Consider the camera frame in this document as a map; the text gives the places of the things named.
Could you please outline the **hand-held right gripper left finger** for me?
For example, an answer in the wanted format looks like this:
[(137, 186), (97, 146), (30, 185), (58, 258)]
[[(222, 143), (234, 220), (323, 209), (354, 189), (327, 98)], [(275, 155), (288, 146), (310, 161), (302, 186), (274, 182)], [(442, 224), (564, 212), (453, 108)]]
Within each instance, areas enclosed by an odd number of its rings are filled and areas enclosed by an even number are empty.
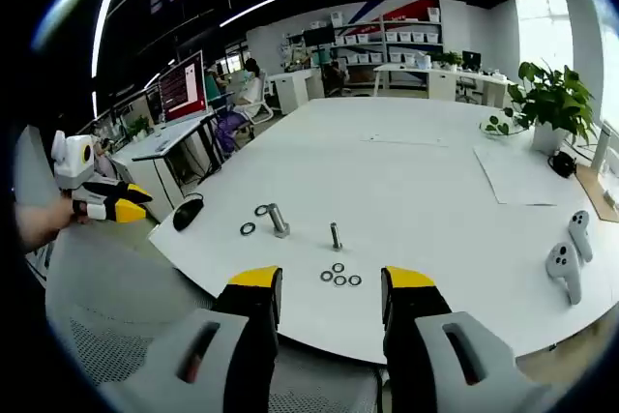
[(245, 271), (213, 307), (168, 327), (143, 365), (99, 388), (115, 412), (265, 412), (278, 354), (282, 269)]

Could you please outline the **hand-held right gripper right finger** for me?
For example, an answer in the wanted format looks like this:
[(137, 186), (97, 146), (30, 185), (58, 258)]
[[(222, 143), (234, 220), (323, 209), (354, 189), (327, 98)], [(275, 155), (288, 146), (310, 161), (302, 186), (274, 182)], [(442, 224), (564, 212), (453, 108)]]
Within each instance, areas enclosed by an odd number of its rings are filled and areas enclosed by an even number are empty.
[(545, 412), (551, 388), (529, 379), (512, 348), (428, 276), (381, 270), (383, 352), (396, 412)]

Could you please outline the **person's left hand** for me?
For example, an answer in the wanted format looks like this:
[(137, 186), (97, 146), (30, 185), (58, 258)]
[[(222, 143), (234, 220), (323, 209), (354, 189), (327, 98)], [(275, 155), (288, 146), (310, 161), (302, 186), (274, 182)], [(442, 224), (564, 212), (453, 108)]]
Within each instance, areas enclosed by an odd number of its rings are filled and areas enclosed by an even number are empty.
[(87, 207), (88, 204), (82, 200), (62, 195), (55, 207), (57, 228), (62, 230), (73, 223), (90, 223), (92, 219), (87, 215)]

